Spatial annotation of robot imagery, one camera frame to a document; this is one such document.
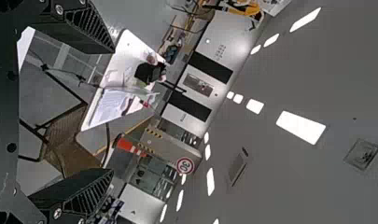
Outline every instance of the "ceiling light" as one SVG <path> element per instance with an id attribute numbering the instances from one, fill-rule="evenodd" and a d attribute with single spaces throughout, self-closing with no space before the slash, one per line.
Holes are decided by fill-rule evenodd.
<path id="1" fill-rule="evenodd" d="M 208 161 L 210 157 L 211 157 L 211 146 L 208 145 L 205 148 L 205 159 Z"/>
<path id="2" fill-rule="evenodd" d="M 234 97 L 234 92 L 229 91 L 229 93 L 227 93 L 227 99 L 232 99 L 232 97 Z"/>
<path id="3" fill-rule="evenodd" d="M 310 12 L 308 15 L 302 17 L 298 21 L 294 22 L 293 25 L 290 28 L 290 32 L 295 32 L 296 30 L 302 28 L 302 26 L 310 23 L 314 19 L 316 19 L 317 15 L 320 12 L 321 7 L 315 9 L 314 11 Z"/>
<path id="4" fill-rule="evenodd" d="M 270 38 L 268 38 L 264 43 L 264 48 L 267 48 L 271 44 L 275 43 L 275 41 L 278 39 L 279 34 L 273 35 Z"/>
<path id="5" fill-rule="evenodd" d="M 160 217 L 160 222 L 163 222 L 164 218 L 165 218 L 165 214 L 166 214 L 166 209 L 168 208 L 168 204 L 166 204 L 164 206 L 164 208 L 162 209 L 162 213 L 161 213 L 161 217 Z"/>
<path id="6" fill-rule="evenodd" d="M 208 196 L 211 196 L 213 191 L 215 190 L 215 179 L 213 174 L 213 168 L 210 168 L 208 173 L 206 174 L 206 183 L 208 187 Z"/>
<path id="7" fill-rule="evenodd" d="M 316 144 L 317 140 L 326 129 L 326 126 L 323 124 L 286 111 L 282 112 L 276 125 L 312 145 Z"/>
<path id="8" fill-rule="evenodd" d="M 259 52 L 260 49 L 261 49 L 261 45 L 255 46 L 254 48 L 252 48 L 252 51 L 250 51 L 250 55 Z"/>
<path id="9" fill-rule="evenodd" d="M 172 194 L 172 188 L 170 188 L 168 193 L 166 194 L 166 199 L 169 199 L 169 197 L 171 197 L 171 194 Z"/>
<path id="10" fill-rule="evenodd" d="M 205 133 L 205 136 L 203 137 L 203 141 L 207 144 L 209 141 L 209 133 Z"/>
<path id="11" fill-rule="evenodd" d="M 253 100 L 253 99 L 249 100 L 249 102 L 246 105 L 246 109 L 252 111 L 255 114 L 259 114 L 263 107 L 264 107 L 264 103 Z"/>
<path id="12" fill-rule="evenodd" d="M 240 94 L 236 94 L 234 96 L 234 99 L 233 101 L 237 104 L 240 104 L 242 102 L 242 100 L 244 100 L 244 96 L 243 95 L 240 95 Z"/>
<path id="13" fill-rule="evenodd" d="M 182 175 L 182 185 L 186 183 L 186 175 Z"/>
<path id="14" fill-rule="evenodd" d="M 180 208 L 182 207 L 183 194 L 184 194 L 184 190 L 180 190 L 179 197 L 177 198 L 176 212 L 178 212 Z"/>

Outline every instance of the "red circle sign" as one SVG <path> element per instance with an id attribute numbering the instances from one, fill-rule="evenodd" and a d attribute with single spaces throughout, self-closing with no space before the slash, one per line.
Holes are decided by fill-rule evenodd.
<path id="1" fill-rule="evenodd" d="M 176 163 L 177 171 L 182 175 L 189 175 L 194 171 L 194 161 L 192 159 L 184 157 Z"/>

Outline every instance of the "cable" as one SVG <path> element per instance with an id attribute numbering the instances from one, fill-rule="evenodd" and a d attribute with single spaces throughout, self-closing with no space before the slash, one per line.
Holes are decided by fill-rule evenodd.
<path id="1" fill-rule="evenodd" d="M 109 123 L 106 123 L 105 126 L 106 126 L 106 141 L 107 141 L 107 144 L 106 144 L 106 153 L 105 153 L 105 156 L 104 156 L 104 160 L 102 161 L 101 167 L 105 166 L 106 161 L 107 161 L 107 157 L 109 156 L 109 152 L 110 152 L 110 127 L 109 127 Z"/>
<path id="2" fill-rule="evenodd" d="M 66 179 L 66 173 L 65 173 L 65 171 L 64 171 L 64 168 L 63 168 L 63 162 L 61 161 L 61 158 L 58 156 L 58 154 L 54 151 L 53 148 L 51 149 L 51 152 L 52 152 L 52 154 L 54 154 L 54 156 L 57 158 L 57 162 L 59 163 L 60 168 L 61 168 L 61 173 L 63 174 L 63 179 Z"/>
<path id="3" fill-rule="evenodd" d="M 38 60 L 40 60 L 40 62 L 42 62 L 43 65 L 42 65 L 41 68 L 43 70 L 47 69 L 47 70 L 50 70 L 50 71 L 59 71 L 59 72 L 68 73 L 68 74 L 74 75 L 80 82 L 86 81 L 86 78 L 84 78 L 84 76 L 81 76 L 77 73 L 69 72 L 69 71 L 66 71 L 66 70 L 58 69 L 58 68 L 49 68 L 49 66 L 43 61 L 43 59 L 36 52 L 34 52 L 31 49 L 28 49 L 28 51 L 31 52 L 32 54 L 34 54 L 34 56 L 36 56 L 36 58 Z"/>
<path id="4" fill-rule="evenodd" d="M 42 62 L 42 64 L 46 64 L 46 63 L 43 61 L 43 59 L 42 59 L 42 58 L 41 58 L 36 52 L 34 52 L 34 51 L 31 50 L 31 49 L 28 49 L 28 51 L 31 52 L 31 53 L 33 53 L 34 56 L 36 56 L 36 58 L 37 58 L 38 60 L 40 60 L 40 62 Z"/>
<path id="5" fill-rule="evenodd" d="M 71 74 L 71 75 L 76 76 L 76 78 L 77 78 L 79 81 L 86 81 L 86 78 L 84 78 L 84 76 L 81 76 L 81 75 L 79 75 L 79 74 L 77 74 L 77 73 L 74 73 L 74 72 L 69 72 L 69 71 L 62 70 L 62 69 L 57 69 L 57 68 L 49 68 L 48 70 L 50 70 L 50 71 L 58 71 L 58 72 L 68 73 L 68 74 Z"/>

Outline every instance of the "white wall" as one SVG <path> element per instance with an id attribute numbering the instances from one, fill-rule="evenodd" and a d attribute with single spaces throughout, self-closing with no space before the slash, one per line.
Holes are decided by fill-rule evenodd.
<path id="1" fill-rule="evenodd" d="M 164 202 L 128 184 L 120 199 L 125 202 L 119 215 L 136 224 L 153 224 Z"/>
<path id="2" fill-rule="evenodd" d="M 203 37 L 200 40 L 196 51 L 218 62 L 233 71 L 231 79 L 227 84 L 224 84 L 215 78 L 208 76 L 206 73 L 188 65 L 180 79 L 178 86 L 187 90 L 183 93 L 188 98 L 205 105 L 212 109 L 211 114 L 206 122 L 187 115 L 185 121 L 181 118 L 185 112 L 179 110 L 175 111 L 173 106 L 168 106 L 165 109 L 163 118 L 170 120 L 176 125 L 184 128 L 185 130 L 203 137 L 205 131 L 208 129 L 210 123 L 214 119 L 218 108 L 224 101 L 225 96 L 234 83 L 236 77 L 240 73 L 242 66 L 245 63 L 250 50 L 254 47 L 256 40 L 259 37 L 259 30 L 246 32 L 245 29 L 250 27 L 250 19 L 242 16 L 233 15 L 225 12 L 217 12 L 212 22 L 206 28 Z M 217 60 L 215 54 L 220 45 L 226 46 L 223 58 Z M 203 96 L 191 88 L 183 85 L 183 82 L 188 74 L 192 74 L 197 78 L 207 82 L 214 87 L 210 97 Z"/>
<path id="3" fill-rule="evenodd" d="M 316 21 L 288 32 L 320 6 Z M 296 0 L 259 42 L 275 33 L 278 41 L 250 57 L 232 87 L 263 102 L 261 114 L 226 100 L 209 130 L 210 160 L 175 191 L 163 223 L 378 224 L 378 158 L 365 174 L 343 161 L 359 137 L 378 144 L 378 1 Z M 283 110 L 328 129 L 312 146 L 275 125 Z M 224 176 L 241 147 L 253 160 L 227 191 Z M 208 197 L 211 166 L 216 189 Z"/>

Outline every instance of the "chair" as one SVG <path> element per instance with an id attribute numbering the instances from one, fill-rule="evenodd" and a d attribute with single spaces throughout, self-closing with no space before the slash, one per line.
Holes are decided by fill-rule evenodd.
<path id="1" fill-rule="evenodd" d="M 20 119 L 20 125 L 42 141 L 42 147 L 36 159 L 22 155 L 19 155 L 19 158 L 32 162 L 46 160 L 59 170 L 63 177 L 74 175 L 82 170 L 101 167 L 101 162 L 77 141 L 80 124 L 84 119 L 88 104 L 56 77 L 48 72 L 46 75 L 75 96 L 80 104 L 42 125 L 36 125 L 35 128 Z M 39 132 L 42 129 L 46 130 L 44 134 Z"/>

